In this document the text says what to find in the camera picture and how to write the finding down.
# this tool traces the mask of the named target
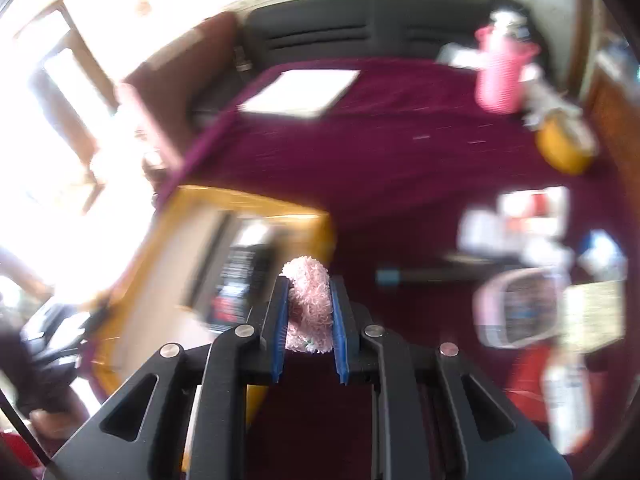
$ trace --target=person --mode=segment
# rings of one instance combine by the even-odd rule
[[[14,386],[15,406],[41,436],[67,439],[88,418],[86,408],[65,381],[34,365],[13,318],[0,294],[0,370]]]

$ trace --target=armrest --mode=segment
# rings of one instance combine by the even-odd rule
[[[237,35],[233,12],[207,18],[158,50],[116,87],[118,101],[138,116],[171,170],[181,167],[196,138],[188,105],[232,64]]]

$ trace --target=table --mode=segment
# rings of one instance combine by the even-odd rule
[[[346,95],[319,120],[241,114],[236,105],[293,68],[360,69]],[[605,229],[638,272],[638,232],[615,165],[604,153],[584,176],[558,173],[515,117],[481,110],[475,74],[426,60],[318,60],[263,73],[186,157],[177,184],[239,189],[328,211],[337,232],[330,268],[344,276],[352,301],[410,342],[453,341],[504,386],[518,352],[486,348],[476,337],[473,286],[379,290],[379,264],[419,266],[455,247],[462,212],[495,206],[516,189],[567,186],[565,243],[579,247]],[[626,284],[626,320],[636,326],[638,285]],[[568,462],[579,473],[621,420],[639,369],[632,337],[598,354],[593,379],[594,437]],[[281,384],[270,390],[248,435],[249,478],[369,477],[370,394],[340,387],[329,356],[288,355]]]

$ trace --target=triangular cutout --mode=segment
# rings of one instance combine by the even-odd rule
[[[472,376],[462,376],[462,385],[482,440],[488,442],[516,429],[516,425],[509,415]]]
[[[136,440],[157,382],[157,376],[145,376],[103,420],[100,429],[128,442]]]

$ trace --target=metal screw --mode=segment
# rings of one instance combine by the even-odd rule
[[[380,325],[367,325],[364,329],[364,333],[369,337],[380,337],[385,333],[385,329]]]
[[[252,325],[238,325],[234,332],[238,337],[251,337],[255,332],[255,328]]]
[[[440,353],[446,357],[455,357],[458,355],[458,345],[455,343],[442,343],[440,345]]]
[[[169,343],[160,349],[162,357],[176,357],[180,353],[180,347],[176,343]]]

